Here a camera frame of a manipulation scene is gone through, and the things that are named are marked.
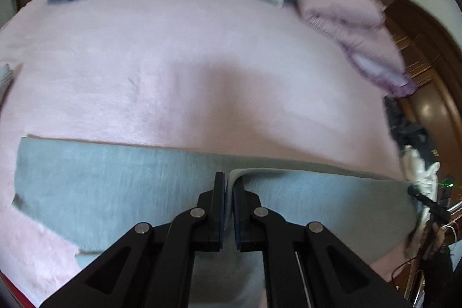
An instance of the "wooden bed frame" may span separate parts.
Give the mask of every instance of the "wooden bed frame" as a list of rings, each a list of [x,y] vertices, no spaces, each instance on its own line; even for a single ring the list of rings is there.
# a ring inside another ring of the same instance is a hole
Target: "wooden bed frame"
[[[15,0],[18,10],[30,0]],[[386,26],[400,48],[406,71],[418,90],[400,100],[410,120],[421,123],[432,136],[441,163],[438,178],[455,178],[452,218],[462,229],[462,51],[447,30],[410,0],[382,0]],[[453,243],[454,236],[447,236]],[[418,265],[408,266],[397,278],[407,298],[416,283]]]

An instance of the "bed sheet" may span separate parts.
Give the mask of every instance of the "bed sheet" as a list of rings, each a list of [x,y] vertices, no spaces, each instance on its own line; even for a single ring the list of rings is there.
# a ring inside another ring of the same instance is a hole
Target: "bed sheet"
[[[20,138],[329,163],[402,179],[384,93],[294,7],[260,0],[34,0],[0,32],[0,269],[38,306],[76,247],[13,209]],[[403,245],[378,260],[384,277]]]

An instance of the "folded pink blanket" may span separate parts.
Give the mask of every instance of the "folded pink blanket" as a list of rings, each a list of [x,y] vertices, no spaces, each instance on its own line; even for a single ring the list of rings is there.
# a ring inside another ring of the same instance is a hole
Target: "folded pink blanket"
[[[336,40],[351,64],[395,97],[415,92],[378,0],[297,0],[304,20]]]

